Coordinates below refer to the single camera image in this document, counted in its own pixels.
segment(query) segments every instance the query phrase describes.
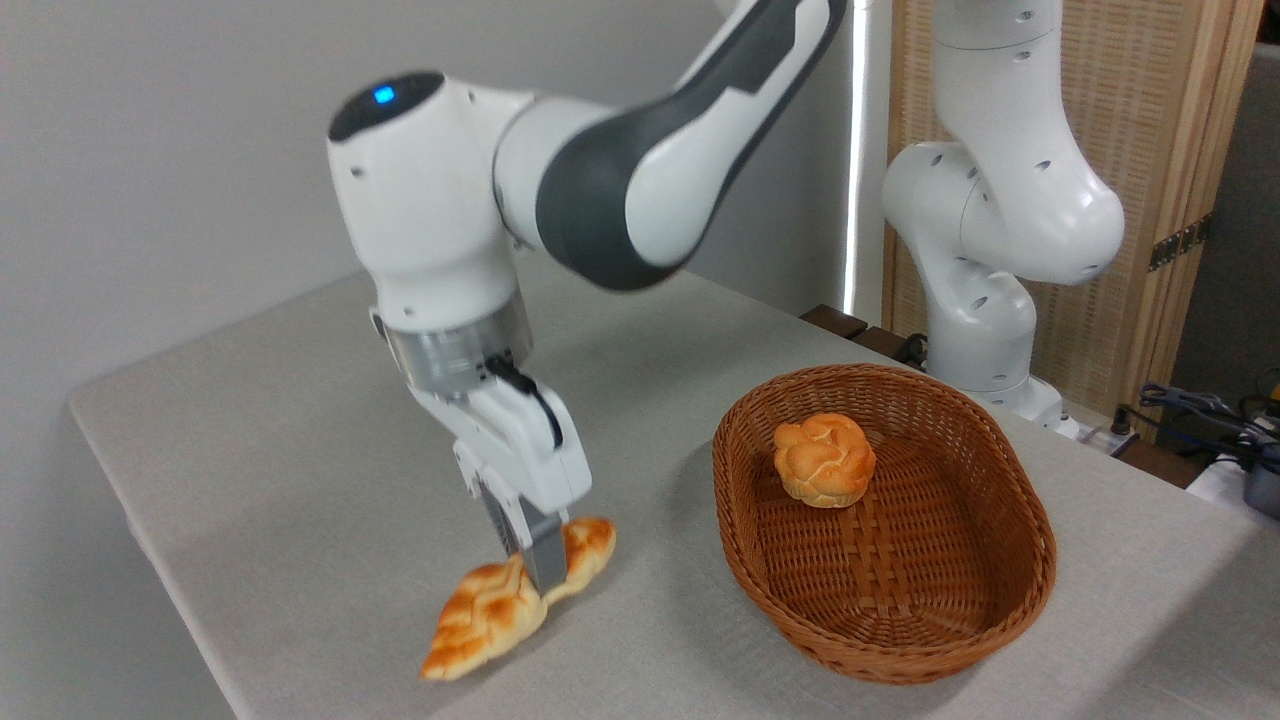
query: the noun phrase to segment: bread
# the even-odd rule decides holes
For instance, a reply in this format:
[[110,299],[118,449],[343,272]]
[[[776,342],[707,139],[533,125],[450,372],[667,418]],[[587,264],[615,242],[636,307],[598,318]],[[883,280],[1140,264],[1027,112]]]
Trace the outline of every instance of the bread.
[[561,533],[568,573],[544,596],[538,594],[518,553],[462,578],[440,610],[431,652],[422,662],[424,680],[461,678],[534,634],[553,602],[582,592],[604,570],[618,537],[604,518],[573,519]]
[[823,413],[773,430],[773,466],[787,495],[813,507],[858,502],[876,471],[867,434],[844,415]]

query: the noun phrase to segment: bamboo panel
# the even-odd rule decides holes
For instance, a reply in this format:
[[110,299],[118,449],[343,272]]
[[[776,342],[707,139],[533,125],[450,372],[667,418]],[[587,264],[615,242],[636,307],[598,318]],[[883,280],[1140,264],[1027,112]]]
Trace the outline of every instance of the bamboo panel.
[[[1147,265],[1156,242],[1212,205],[1243,83],[1239,67],[1247,63],[1233,38],[1240,18],[1261,12],[1261,1],[1243,0],[1238,8],[1228,0],[1065,4],[1068,120],[1094,170],[1120,195],[1125,240],[1094,282],[1028,283],[1028,290],[1039,315],[1033,372],[1087,407],[1110,413],[1132,380],[1147,374],[1157,346],[1170,359],[1176,351],[1174,333],[1198,252],[1156,273],[1148,274]],[[896,10],[891,154],[947,138],[933,115],[931,10],[932,3],[916,0]],[[924,332],[919,274],[892,231],[884,284],[888,327],[899,334]]]

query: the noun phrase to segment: oval basket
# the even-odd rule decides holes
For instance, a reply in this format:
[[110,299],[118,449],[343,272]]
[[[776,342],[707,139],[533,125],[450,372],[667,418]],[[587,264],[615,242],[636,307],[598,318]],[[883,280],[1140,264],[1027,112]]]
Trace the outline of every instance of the oval basket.
[[[858,421],[877,455],[845,510],[792,500],[773,429],[815,413]],[[829,365],[746,393],[713,442],[724,556],[782,634],[827,667],[928,683],[1004,647],[1053,587],[1048,518],[996,421],[938,380]]]

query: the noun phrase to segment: round bun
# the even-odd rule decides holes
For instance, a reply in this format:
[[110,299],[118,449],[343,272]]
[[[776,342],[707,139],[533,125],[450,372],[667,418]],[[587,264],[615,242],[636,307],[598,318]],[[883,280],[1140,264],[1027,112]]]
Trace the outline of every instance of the round bun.
[[823,413],[773,430],[773,466],[787,495],[813,507],[849,507],[867,492],[876,454],[858,423]]

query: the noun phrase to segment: croissant-shaped bread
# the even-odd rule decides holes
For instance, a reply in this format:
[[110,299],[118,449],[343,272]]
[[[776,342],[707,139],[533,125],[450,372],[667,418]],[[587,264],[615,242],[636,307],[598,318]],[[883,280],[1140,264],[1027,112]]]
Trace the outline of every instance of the croissant-shaped bread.
[[576,518],[561,533],[568,573],[544,596],[538,594],[518,553],[463,575],[440,611],[431,652],[422,662],[424,680],[461,678],[534,634],[553,602],[582,592],[600,574],[618,537],[604,518]]

